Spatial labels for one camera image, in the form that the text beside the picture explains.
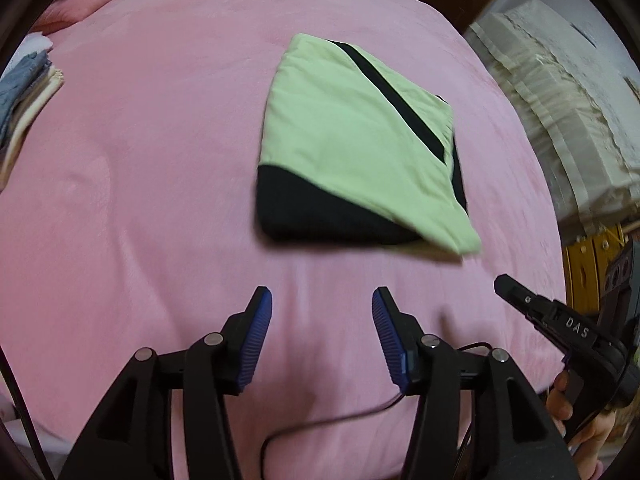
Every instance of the folded towel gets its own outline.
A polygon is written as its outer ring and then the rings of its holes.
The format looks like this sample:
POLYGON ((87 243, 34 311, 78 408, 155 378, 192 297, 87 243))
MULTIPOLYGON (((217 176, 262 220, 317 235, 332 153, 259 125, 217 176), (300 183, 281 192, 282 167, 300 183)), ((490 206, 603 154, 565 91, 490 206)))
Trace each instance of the folded towel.
POLYGON ((9 175, 22 148, 28 127, 31 126, 38 113, 63 83, 64 76, 62 72, 50 65, 46 74, 43 77, 38 77, 34 84, 30 85, 30 91, 24 95, 17 107, 15 107, 8 124, 9 135, 6 136, 8 142, 4 148, 0 148, 0 191, 6 187, 9 175))
POLYGON ((29 93, 30 85, 48 70, 47 53, 27 54, 0 80, 0 149, 6 145, 6 134, 14 108, 29 93))

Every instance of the white cloth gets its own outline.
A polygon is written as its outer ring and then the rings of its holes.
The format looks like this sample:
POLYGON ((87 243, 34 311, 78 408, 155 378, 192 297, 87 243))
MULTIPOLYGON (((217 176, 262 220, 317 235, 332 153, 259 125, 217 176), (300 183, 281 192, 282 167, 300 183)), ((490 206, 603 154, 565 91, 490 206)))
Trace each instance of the white cloth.
MULTIPOLYGON (((587 91, 601 110, 630 171, 640 171, 638 100, 607 57, 542 2, 531 0, 504 14, 536 38, 587 91)), ((640 185, 634 189, 640 198, 640 185)))
POLYGON ((14 52, 14 55, 9 60, 9 64, 2 72, 0 79, 4 77, 14 66, 18 64, 18 62, 27 54, 31 54, 33 52, 42 52, 43 50, 49 51, 53 47, 53 42, 42 35, 41 32, 32 32, 31 34, 27 34, 22 43, 18 46, 18 49, 14 52))
MULTIPOLYGON (((31 444, 29 444, 29 440, 27 439, 27 434, 24 432, 24 426, 19 418, 6 422, 4 425, 16 444, 31 448, 31 444)), ((33 423, 33 426, 44 452, 60 455, 68 455, 71 452, 72 444, 49 433, 49 431, 44 430, 44 428, 41 428, 35 422, 33 423)))

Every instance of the black fabric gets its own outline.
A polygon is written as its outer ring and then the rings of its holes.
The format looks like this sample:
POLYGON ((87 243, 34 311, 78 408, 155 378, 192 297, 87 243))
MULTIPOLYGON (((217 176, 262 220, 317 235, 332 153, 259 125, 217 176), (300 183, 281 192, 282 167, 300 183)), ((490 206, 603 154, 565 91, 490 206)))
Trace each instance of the black fabric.
POLYGON ((466 212, 466 196, 465 188, 462 185, 462 170, 460 170, 460 161, 458 160, 458 149, 456 147, 456 137, 453 137, 453 175, 451 175, 451 185, 453 186, 453 194, 456 200, 466 212))
POLYGON ((420 236, 279 166, 258 166, 256 213, 275 241, 402 244, 420 236))
POLYGON ((404 122, 411 128, 416 137, 429 149, 438 160, 444 163, 444 147, 440 139, 431 131, 420 116, 407 104, 402 96, 386 81, 376 68, 355 48, 346 43, 332 41, 339 46, 356 64, 358 69, 371 81, 387 101, 396 109, 404 122))

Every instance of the wall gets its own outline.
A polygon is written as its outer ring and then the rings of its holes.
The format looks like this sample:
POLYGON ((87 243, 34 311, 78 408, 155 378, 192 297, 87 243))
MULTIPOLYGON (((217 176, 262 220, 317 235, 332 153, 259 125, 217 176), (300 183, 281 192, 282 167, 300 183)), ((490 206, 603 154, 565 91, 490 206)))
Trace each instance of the wall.
MULTIPOLYGON (((505 12, 529 0, 493 0, 484 12, 505 12)), ((640 82, 640 71, 607 20, 589 0, 540 0, 573 23, 605 52, 622 75, 640 82)))

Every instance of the metal pivot screw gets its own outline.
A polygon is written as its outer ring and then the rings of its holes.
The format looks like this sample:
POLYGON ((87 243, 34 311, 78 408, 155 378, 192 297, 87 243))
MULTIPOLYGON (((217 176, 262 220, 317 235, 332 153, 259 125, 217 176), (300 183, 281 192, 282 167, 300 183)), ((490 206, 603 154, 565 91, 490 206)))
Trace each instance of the metal pivot screw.
POLYGON ((212 332, 204 336, 204 344, 207 346, 218 346, 225 340, 220 332, 212 332))
POLYGON ((505 363, 509 360, 509 353, 502 348, 496 348, 491 352, 491 357, 493 357, 496 361, 505 363))
POLYGON ((154 354, 154 351, 151 348, 140 348, 133 354, 133 357, 136 358, 136 361, 144 362, 151 359, 151 356, 154 354))
POLYGON ((427 348, 436 348, 440 344, 440 340, 433 334, 425 334, 420 338, 420 342, 427 348))

